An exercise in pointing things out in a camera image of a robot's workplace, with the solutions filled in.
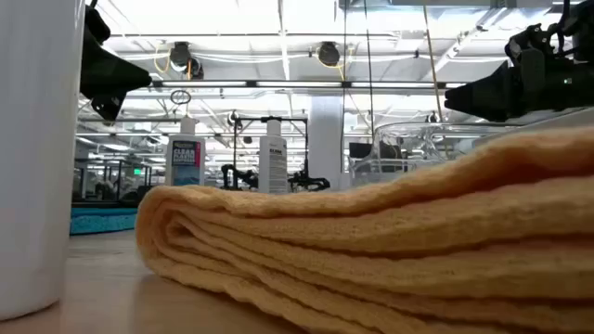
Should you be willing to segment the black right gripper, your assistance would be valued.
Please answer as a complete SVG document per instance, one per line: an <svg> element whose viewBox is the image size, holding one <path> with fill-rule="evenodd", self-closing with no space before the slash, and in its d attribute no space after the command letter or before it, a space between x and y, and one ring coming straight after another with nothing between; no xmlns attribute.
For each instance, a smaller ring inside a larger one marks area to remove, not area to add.
<svg viewBox="0 0 594 334"><path fill-rule="evenodd" d="M445 106L490 122L527 113L593 105L593 63L574 63L528 48L510 71L503 62L492 74L445 92Z"/></svg>

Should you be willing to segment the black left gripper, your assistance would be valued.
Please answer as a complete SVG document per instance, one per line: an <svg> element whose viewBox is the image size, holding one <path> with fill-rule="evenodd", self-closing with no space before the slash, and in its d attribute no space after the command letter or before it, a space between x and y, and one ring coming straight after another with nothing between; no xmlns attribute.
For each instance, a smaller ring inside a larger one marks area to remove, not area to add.
<svg viewBox="0 0 594 334"><path fill-rule="evenodd" d="M91 107L103 120L117 119L126 93L147 87L152 79L142 68L103 49L111 30L99 12L85 6L80 93L92 97Z"/></svg>

